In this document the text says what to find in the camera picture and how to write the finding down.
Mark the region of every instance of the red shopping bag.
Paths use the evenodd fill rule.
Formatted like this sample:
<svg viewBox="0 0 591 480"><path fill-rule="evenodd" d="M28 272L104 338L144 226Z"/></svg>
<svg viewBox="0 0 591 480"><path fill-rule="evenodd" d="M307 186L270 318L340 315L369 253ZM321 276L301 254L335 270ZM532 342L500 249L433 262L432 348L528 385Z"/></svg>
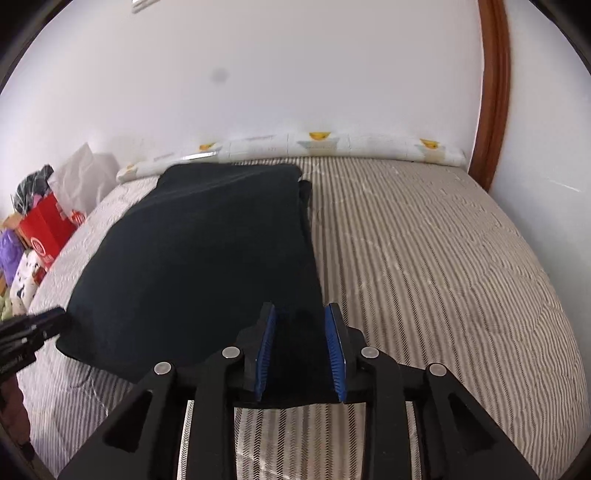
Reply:
<svg viewBox="0 0 591 480"><path fill-rule="evenodd" d="M46 268L55 261L76 230L52 193L27 214L19 227Z"/></svg>

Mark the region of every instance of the bed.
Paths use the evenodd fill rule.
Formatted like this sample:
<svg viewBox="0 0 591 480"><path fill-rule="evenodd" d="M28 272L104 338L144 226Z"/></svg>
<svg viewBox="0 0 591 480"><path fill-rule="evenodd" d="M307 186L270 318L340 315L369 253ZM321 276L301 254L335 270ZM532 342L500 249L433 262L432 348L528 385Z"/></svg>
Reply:
<svg viewBox="0 0 591 480"><path fill-rule="evenodd" d="M341 157L291 158L311 180L310 221L325 303L402 364L441 362L542 480L589 437L570 323L522 236L463 170ZM156 185L117 187L66 245L31 306L66 306L109 227ZM20 373L32 442L57 475L131 384L48 342ZM408 406L411 438L416 436ZM238 478L358 479L364 407L236 410ZM414 475L419 460L413 449Z"/></svg>

